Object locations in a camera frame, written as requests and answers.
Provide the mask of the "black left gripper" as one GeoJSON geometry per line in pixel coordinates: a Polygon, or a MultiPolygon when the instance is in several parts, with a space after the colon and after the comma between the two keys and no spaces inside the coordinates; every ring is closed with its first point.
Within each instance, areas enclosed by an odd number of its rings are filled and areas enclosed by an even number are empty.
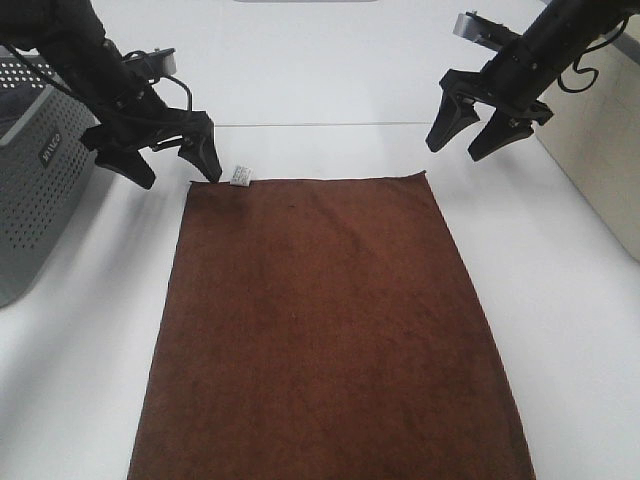
{"type": "Polygon", "coordinates": [[[146,79],[124,64],[126,54],[109,39],[95,44],[69,39],[59,46],[59,76],[99,119],[99,125],[83,137],[98,151],[95,164],[150,189],[156,175],[139,151],[176,147],[179,157],[210,183],[218,183],[222,167],[213,140],[212,119],[194,108],[189,87],[176,78],[176,73],[146,79]],[[172,108],[162,100],[155,90],[162,80],[184,90],[184,109],[172,108]]]}

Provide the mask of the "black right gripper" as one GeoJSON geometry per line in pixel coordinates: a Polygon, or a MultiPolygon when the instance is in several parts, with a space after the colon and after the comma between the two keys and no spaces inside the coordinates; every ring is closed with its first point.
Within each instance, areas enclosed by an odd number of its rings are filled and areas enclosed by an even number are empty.
{"type": "Polygon", "coordinates": [[[521,36],[495,52],[478,72],[448,70],[440,80],[442,98],[425,140],[428,148],[439,152],[478,122],[477,104],[492,107],[493,114],[468,148],[474,161],[528,138],[532,124],[543,125],[553,116],[538,100],[553,79],[553,71],[535,58],[521,36]]]}

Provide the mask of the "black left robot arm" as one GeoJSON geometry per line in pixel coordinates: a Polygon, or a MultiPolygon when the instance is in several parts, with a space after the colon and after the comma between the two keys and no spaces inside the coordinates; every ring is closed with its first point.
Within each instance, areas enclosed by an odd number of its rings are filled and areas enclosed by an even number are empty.
{"type": "Polygon", "coordinates": [[[56,75],[31,61],[26,66],[95,115],[98,125],[81,142],[96,152],[97,166],[148,189],[155,174],[141,149],[176,148],[209,182],[219,181],[212,119],[192,107],[167,106],[154,89],[161,79],[175,79],[174,49],[121,54],[89,1],[4,1],[1,44],[17,59],[36,50],[56,75]]]}

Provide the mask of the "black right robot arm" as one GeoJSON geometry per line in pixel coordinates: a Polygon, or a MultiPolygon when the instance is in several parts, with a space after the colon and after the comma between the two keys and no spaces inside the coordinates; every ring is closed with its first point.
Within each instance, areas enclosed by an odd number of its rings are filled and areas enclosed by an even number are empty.
{"type": "Polygon", "coordinates": [[[522,34],[474,12],[459,14],[455,34],[496,54],[478,72],[446,72],[427,146],[438,152],[478,122],[478,103],[493,107],[494,113],[468,148],[473,160],[528,138],[534,124],[544,125],[553,116],[540,96],[597,48],[598,37],[617,38],[638,12],[636,1],[552,1],[522,34]]]}

